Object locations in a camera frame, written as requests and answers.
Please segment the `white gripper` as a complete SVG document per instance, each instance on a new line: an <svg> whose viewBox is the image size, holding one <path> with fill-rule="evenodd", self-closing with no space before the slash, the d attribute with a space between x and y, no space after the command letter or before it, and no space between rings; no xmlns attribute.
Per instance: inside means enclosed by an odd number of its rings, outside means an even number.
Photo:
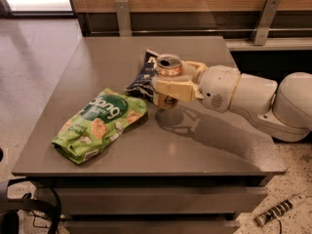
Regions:
<svg viewBox="0 0 312 234"><path fill-rule="evenodd" d="M157 93L182 101L198 99L206 108L221 113L229 109L241 78L241 72L235 67L217 65L207 68L202 62L186 60L181 62L181 74L176 77L155 76L152 86Z"/></svg>

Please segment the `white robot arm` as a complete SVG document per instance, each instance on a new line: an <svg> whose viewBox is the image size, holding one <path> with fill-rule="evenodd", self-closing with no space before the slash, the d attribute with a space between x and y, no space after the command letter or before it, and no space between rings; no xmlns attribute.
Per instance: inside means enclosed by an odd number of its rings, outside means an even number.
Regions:
<svg viewBox="0 0 312 234"><path fill-rule="evenodd" d="M236 67L185 61L180 73L152 78L156 92L181 101L198 100L209 110L232 112L256 129L283 141L312 131L312 75L295 72L280 83Z"/></svg>

